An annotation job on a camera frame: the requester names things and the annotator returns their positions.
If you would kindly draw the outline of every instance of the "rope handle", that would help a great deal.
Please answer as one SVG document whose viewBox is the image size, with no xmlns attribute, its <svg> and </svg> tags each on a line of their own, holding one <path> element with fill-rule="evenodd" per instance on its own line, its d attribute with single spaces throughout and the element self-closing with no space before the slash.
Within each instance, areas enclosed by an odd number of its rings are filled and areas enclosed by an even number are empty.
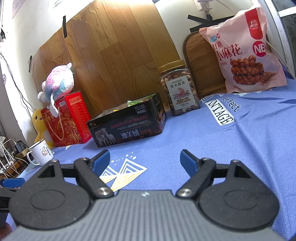
<svg viewBox="0 0 296 241">
<path fill-rule="evenodd" d="M 58 112 L 59 112 L 59 122 L 60 122 L 60 125 L 61 125 L 61 128 L 62 128 L 62 132 L 63 132 L 63 137 L 62 137 L 62 139 L 61 139 L 60 137 L 58 137 L 58 135 L 54 132 L 54 130 L 53 130 L 52 127 L 50 126 L 50 123 L 49 123 L 49 121 L 47 120 L 47 114 L 46 114 L 46 112 L 45 112 L 45 118 L 46 118 L 46 121 L 47 121 L 47 123 L 48 123 L 48 125 L 49 125 L 49 128 L 52 130 L 53 134 L 54 134 L 54 135 L 55 135 L 60 141 L 62 141 L 62 140 L 64 139 L 64 137 L 65 137 L 65 133 L 64 133 L 64 128 L 63 128 L 62 121 L 61 121 L 61 113 L 60 113 L 60 111 L 59 111 L 59 108 L 58 108 Z"/>
</svg>

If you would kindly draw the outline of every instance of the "brown perforated cushion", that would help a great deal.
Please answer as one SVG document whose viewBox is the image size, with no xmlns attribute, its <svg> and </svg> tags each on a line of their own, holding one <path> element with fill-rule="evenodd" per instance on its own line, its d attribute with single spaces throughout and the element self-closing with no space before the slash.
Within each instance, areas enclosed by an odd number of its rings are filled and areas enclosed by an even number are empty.
<svg viewBox="0 0 296 241">
<path fill-rule="evenodd" d="M 200 99 L 227 92 L 216 53 L 199 32 L 194 32 L 185 39 L 183 52 Z"/>
</svg>

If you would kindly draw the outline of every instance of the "mug handle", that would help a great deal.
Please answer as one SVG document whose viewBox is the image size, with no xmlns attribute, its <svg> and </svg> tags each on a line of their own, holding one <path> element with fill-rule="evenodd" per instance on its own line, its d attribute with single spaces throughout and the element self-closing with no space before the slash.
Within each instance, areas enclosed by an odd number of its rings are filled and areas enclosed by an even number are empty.
<svg viewBox="0 0 296 241">
<path fill-rule="evenodd" d="M 29 152 L 27 153 L 27 158 L 28 158 L 29 162 L 32 163 L 32 164 L 35 165 L 35 166 L 39 166 L 40 163 L 35 164 L 34 162 L 31 161 L 31 159 L 30 159 L 30 157 L 29 157 L 29 154 L 30 154 L 31 152 L 32 152 L 32 151 L 29 151 Z"/>
</svg>

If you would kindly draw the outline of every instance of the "blue tablecloth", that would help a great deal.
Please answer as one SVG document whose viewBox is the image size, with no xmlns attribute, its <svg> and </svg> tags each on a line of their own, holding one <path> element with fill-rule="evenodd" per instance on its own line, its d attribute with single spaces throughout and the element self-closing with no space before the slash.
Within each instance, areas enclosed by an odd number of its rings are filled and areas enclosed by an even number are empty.
<svg viewBox="0 0 296 241">
<path fill-rule="evenodd" d="M 287 86 L 262 92 L 210 95 L 201 100 L 199 110 L 169 116 L 158 136 L 108 148 L 98 148 L 91 139 L 55 148 L 54 158 L 61 164 L 73 163 L 108 149 L 111 160 L 101 178 L 114 191 L 173 193 L 189 179 L 179 160 L 182 149 L 218 163 L 239 159 L 277 195 L 280 212 L 273 229 L 290 239 L 296 233 L 296 81 L 287 81 Z M 37 169 L 26 171 L 25 179 Z"/>
</svg>

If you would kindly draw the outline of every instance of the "plastic bag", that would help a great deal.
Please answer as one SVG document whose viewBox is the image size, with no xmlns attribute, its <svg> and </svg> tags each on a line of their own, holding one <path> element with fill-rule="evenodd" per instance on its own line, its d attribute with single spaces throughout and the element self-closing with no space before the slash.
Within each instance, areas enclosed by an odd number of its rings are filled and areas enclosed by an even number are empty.
<svg viewBox="0 0 296 241">
<path fill-rule="evenodd" d="M 200 29 L 216 52 L 227 93 L 287 85 L 280 62 L 266 49 L 266 32 L 267 18 L 259 4 L 219 25 Z"/>
</svg>

